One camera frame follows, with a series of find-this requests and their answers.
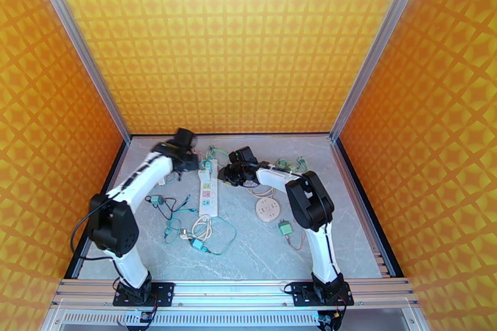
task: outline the black cable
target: black cable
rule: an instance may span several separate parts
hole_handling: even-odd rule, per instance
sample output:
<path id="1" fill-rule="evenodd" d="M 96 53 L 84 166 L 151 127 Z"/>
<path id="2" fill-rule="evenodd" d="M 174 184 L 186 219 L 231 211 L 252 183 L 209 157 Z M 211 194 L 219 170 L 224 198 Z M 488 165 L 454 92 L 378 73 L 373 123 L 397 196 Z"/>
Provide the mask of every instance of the black cable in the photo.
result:
<path id="1" fill-rule="evenodd" d="M 178 200 L 176 200 L 173 197 L 164 197 L 164 199 L 166 200 L 165 203 L 166 203 L 167 207 L 169 208 L 169 210 L 171 211 L 171 216 L 173 215 L 173 213 L 177 212 L 182 207 L 184 207 L 185 204 L 190 199 L 190 197 L 191 197 L 190 195 L 187 195 L 187 197 L 183 200 L 183 202 L 180 204 L 180 206 L 178 206 L 176 209 L 175 209 L 175 205 L 178 203 Z M 169 204 L 167 203 L 167 200 L 174 200 L 174 204 L 172 206 L 169 206 Z"/>
<path id="2" fill-rule="evenodd" d="M 328 245 L 328 255 L 330 257 L 331 266 L 333 267 L 335 274 L 338 276 L 337 269 L 335 268 L 335 264 L 333 262 L 333 257 L 331 256 L 331 245 L 330 245 L 330 240 L 328 238 L 328 225 L 329 224 L 326 224 L 326 226 L 324 227 L 324 236 L 326 237 L 326 244 Z"/>
<path id="3" fill-rule="evenodd" d="M 185 205 L 185 204 L 186 204 L 186 201 L 184 201 L 184 202 L 182 203 L 182 205 L 181 205 L 179 208 L 177 208 L 177 209 L 173 209 L 173 208 L 174 208 L 174 206 L 176 205 L 176 203 L 178 202 L 175 198 L 173 198 L 173 197 L 162 197 L 162 199 L 163 199 L 163 200 L 165 200 L 165 201 L 164 201 L 164 204 L 166 205 L 167 209 L 169 209 L 169 211 L 171 212 L 171 216 L 169 216 L 169 217 L 168 217 L 167 215 L 165 215 L 165 214 L 164 214 L 164 212 L 162 211 L 162 209 L 160 209 L 160 206 L 159 206 L 158 204 L 157 204 L 157 205 L 152 204 L 152 201 L 151 201 L 151 197 L 150 197 L 150 196 L 146 196 L 146 197 L 145 197 L 145 201 L 147 201 L 147 202 L 151 203 L 152 207 L 153 207 L 153 208 L 155 208 L 155 209 L 157 209 L 157 210 L 161 213 L 162 217 L 164 217 L 167 221 L 171 221 L 171 219 L 173 218 L 173 213 L 174 213 L 174 212 L 177 212 L 177 211 L 178 211 L 178 210 L 179 210 L 179 209 L 180 209 L 183 205 Z M 171 205 L 171 206 L 170 206 L 170 205 L 167 203 L 167 200 L 173 200 L 173 201 L 174 201 L 173 205 Z"/>
<path id="4" fill-rule="evenodd" d="M 112 283 L 112 288 L 114 291 L 117 291 L 117 286 L 116 286 L 116 283 L 119 281 L 121 277 L 116 277 L 116 279 L 114 280 L 114 282 Z"/>
<path id="5" fill-rule="evenodd" d="M 73 255 L 76 253 L 76 249 L 74 248 L 74 237 L 76 235 L 76 232 L 78 231 L 78 229 L 81 227 L 81 225 L 83 224 L 84 221 L 86 221 L 87 219 L 89 219 L 94 213 L 96 213 L 97 211 L 99 211 L 100 209 L 102 209 L 104 206 L 108 205 L 113 199 L 116 198 L 116 196 L 118 194 L 120 194 L 121 192 L 118 192 L 116 193 L 115 195 L 113 195 L 113 197 L 110 197 L 109 199 L 105 200 L 104 202 L 102 202 L 102 204 L 100 204 L 98 207 L 96 207 L 95 209 L 93 209 L 91 212 L 89 212 L 86 216 L 84 216 L 75 226 L 75 228 L 73 229 L 72 233 L 71 233 L 71 239 L 70 239 L 70 242 L 69 242 L 69 245 L 71 247 L 71 252 L 73 253 Z M 91 261 L 95 261 L 95 260 L 107 260 L 107 259 L 112 259 L 111 256 L 101 256 L 99 258 L 87 258 L 86 256 L 76 256 L 77 259 L 82 259 L 82 260 L 91 260 Z"/>
<path id="6" fill-rule="evenodd" d="M 244 186 L 243 184 L 240 186 L 240 187 L 243 187 L 243 188 L 256 188 L 256 187 L 259 187 L 260 184 L 256 184 L 255 186 Z"/>
<path id="7" fill-rule="evenodd" d="M 145 328 L 142 331 L 147 331 L 150 328 L 150 325 L 155 320 L 155 316 L 157 314 L 157 309 L 158 309 L 157 295 L 155 293 L 153 293 L 153 297 L 155 298 L 155 302 L 153 304 L 153 309 L 152 309 L 152 313 L 150 315 L 150 320 L 148 321 L 147 325 L 145 326 Z M 117 322 L 117 324 L 124 326 L 126 328 L 126 330 L 130 331 L 126 324 L 122 324 L 119 321 Z"/>
<path id="8" fill-rule="evenodd" d="M 284 292 L 285 294 L 290 294 L 290 295 L 293 295 L 293 294 L 294 294 L 294 292 L 293 292 L 292 290 L 291 290 L 290 292 L 287 292 L 287 291 L 286 291 L 286 287 L 287 287 L 287 286 L 289 286 L 289 285 L 291 285 L 291 283 L 289 283 L 289 284 L 287 284 L 287 285 L 285 285 L 285 286 L 283 287 L 283 292 Z"/>

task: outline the electrical outlet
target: electrical outlet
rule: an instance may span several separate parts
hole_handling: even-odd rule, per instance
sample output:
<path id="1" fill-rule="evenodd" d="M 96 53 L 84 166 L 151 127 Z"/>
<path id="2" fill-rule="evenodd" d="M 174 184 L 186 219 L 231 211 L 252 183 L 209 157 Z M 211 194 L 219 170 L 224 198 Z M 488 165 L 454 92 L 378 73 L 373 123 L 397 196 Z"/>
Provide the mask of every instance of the electrical outlet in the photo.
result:
<path id="1" fill-rule="evenodd" d="M 271 222 L 280 215 L 280 204 L 272 197 L 263 197 L 255 205 L 255 214 L 264 222 Z"/>
<path id="2" fill-rule="evenodd" d="M 206 169 L 199 170 L 200 196 L 198 213 L 217 216 L 217 160 L 206 162 Z"/>

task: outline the gray marble floor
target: gray marble floor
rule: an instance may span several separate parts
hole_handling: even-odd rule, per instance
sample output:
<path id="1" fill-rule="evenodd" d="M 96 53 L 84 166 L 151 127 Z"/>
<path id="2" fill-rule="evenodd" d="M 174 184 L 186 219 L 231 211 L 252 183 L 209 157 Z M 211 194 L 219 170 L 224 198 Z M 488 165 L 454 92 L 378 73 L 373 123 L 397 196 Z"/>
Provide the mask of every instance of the gray marble floor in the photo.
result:
<path id="1" fill-rule="evenodd" d="M 135 137 L 128 149 L 116 183 L 120 183 L 143 160 L 150 148 L 166 137 Z M 275 162 L 279 157 L 295 159 L 303 155 L 310 170 L 315 171 L 335 204 L 333 213 L 333 241 L 337 262 L 346 278 L 380 278 L 371 248 L 366 240 L 345 184 L 329 148 L 325 135 L 315 136 L 200 136 L 197 150 L 207 151 L 209 145 L 228 152 L 250 146 L 261 161 Z M 219 155 L 219 164 L 226 163 Z M 143 202 L 136 213 L 140 227 L 137 248 L 144 265 L 154 279 L 309 279 L 312 259 L 307 243 L 300 252 L 292 250 L 278 229 L 278 221 L 264 223 L 255 215 L 256 198 L 245 188 L 219 183 L 219 215 L 237 231 L 233 244 L 222 256 L 194 250 L 179 238 L 164 243 L 165 219 L 149 203 Z M 151 194 L 175 197 L 178 202 L 190 194 L 185 207 L 198 208 L 199 178 L 197 172 L 183 174 L 181 181 L 156 186 Z M 292 223 L 292 237 L 298 244 L 301 229 L 293 220 L 286 194 L 276 193 L 281 204 L 278 218 Z M 194 213 L 179 213 L 183 227 L 191 228 L 198 218 Z M 214 223 L 214 233 L 206 245 L 213 251 L 222 250 L 233 231 L 221 221 Z M 88 256 L 102 256 L 94 245 Z M 109 261 L 86 261 L 80 279 L 114 279 L 117 276 Z"/>

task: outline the wall panel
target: wall panel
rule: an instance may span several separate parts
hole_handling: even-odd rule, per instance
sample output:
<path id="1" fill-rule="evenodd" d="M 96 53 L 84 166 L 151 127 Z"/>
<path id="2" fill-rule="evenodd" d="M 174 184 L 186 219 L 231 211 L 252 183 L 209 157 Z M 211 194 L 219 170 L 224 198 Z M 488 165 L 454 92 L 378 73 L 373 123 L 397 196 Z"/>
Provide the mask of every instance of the wall panel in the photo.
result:
<path id="1" fill-rule="evenodd" d="M 0 2 L 0 330 L 37 330 L 121 136 L 49 1 Z"/>
<path id="2" fill-rule="evenodd" d="M 328 132 L 391 0 L 68 0 L 132 133 Z"/>
<path id="3" fill-rule="evenodd" d="M 497 0 L 410 0 L 341 136 L 434 330 L 497 325 Z"/>

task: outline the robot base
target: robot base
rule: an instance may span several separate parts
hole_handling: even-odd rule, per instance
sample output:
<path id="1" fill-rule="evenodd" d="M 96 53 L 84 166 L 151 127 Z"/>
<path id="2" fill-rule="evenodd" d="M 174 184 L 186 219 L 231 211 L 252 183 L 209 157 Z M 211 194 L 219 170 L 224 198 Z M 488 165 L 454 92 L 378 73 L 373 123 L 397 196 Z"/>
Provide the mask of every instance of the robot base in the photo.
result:
<path id="1" fill-rule="evenodd" d="M 173 303 L 174 283 L 153 283 L 150 273 L 141 288 L 132 288 L 119 282 L 112 305 L 170 307 Z"/>
<path id="2" fill-rule="evenodd" d="M 290 294 L 295 307 L 308 306 L 352 306 L 354 304 L 349 284 L 344 281 L 342 273 L 332 283 L 323 284 L 312 274 L 313 283 L 309 281 L 289 284 Z"/>

